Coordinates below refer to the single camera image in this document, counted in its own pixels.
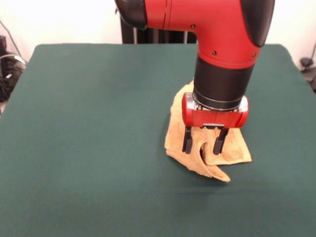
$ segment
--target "tan towel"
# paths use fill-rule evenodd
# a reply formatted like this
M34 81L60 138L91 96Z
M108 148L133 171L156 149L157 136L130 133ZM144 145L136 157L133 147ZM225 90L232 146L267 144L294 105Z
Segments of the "tan towel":
M206 177L229 182L230 177L218 165L251 162L251 155L240 129L230 129L222 154L213 154L213 145L219 130L192 128L193 145L190 154L182 152L185 126L182 121L181 101L185 92L192 92L193 82L185 85L175 96L171 106L171 118L164 147L168 156Z

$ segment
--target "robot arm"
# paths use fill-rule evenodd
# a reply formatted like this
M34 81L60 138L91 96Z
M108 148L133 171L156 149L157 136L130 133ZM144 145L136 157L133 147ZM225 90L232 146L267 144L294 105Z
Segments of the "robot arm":
M221 129L214 154L229 128L248 115L245 92L272 20L275 0L116 0L134 27L190 31L198 40L194 90L182 102L183 151L191 151L191 127Z

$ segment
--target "crumpled towel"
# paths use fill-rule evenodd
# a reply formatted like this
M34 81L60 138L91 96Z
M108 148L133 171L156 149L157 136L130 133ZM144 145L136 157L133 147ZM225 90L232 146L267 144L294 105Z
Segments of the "crumpled towel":
M230 182L230 177L218 165L230 165L252 162L249 149L240 129L230 129L222 154L213 154L213 145L220 131L218 129L192 128L193 145L190 154L182 152L185 126L182 121L181 102L185 92L193 91L193 82L185 85L174 97L171 106L169 129L165 139L168 156L173 157L189 170L223 182Z

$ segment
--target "table surface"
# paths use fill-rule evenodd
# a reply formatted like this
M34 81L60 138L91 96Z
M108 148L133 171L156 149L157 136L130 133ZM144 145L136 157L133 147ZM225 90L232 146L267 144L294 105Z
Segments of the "table surface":
M315 236L316 97L262 49L226 184L165 154L196 45L41 45L0 119L0 236Z

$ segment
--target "white wall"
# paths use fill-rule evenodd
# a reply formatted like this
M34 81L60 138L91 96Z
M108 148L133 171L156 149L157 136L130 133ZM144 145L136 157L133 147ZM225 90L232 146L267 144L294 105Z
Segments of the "white wall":
M0 19L28 60L43 43L121 43L115 9L114 0L0 0Z
M41 43L121 43L114 0L0 0L0 19L26 59ZM299 65L315 41L316 0L276 0L267 43L283 44Z
M276 0L267 43L284 45L299 66L300 58L311 56L315 42L316 0Z

